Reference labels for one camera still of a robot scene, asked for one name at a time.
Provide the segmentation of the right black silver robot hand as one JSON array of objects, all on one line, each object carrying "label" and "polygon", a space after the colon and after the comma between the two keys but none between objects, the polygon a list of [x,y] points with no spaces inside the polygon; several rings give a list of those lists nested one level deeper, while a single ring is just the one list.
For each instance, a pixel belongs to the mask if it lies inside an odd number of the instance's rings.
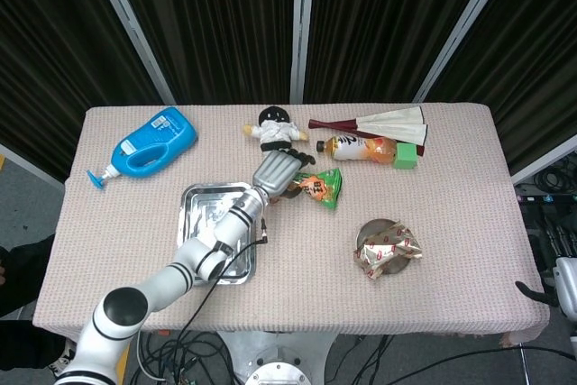
[{"label": "right black silver robot hand", "polygon": [[545,218],[538,224],[549,245],[542,247],[547,269],[553,276],[553,291],[537,292],[516,281],[517,289],[527,298],[551,307],[559,307],[572,322],[576,322],[576,233]]}]

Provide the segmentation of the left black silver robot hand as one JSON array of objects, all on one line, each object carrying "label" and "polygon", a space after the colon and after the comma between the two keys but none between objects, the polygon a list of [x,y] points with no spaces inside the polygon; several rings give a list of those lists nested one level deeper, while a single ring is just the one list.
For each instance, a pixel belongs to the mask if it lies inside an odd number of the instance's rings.
[{"label": "left black silver robot hand", "polygon": [[294,178],[307,165],[315,165],[316,159],[294,149],[269,151],[252,176],[252,186],[264,193],[270,202],[281,198],[295,198],[302,188]]}]

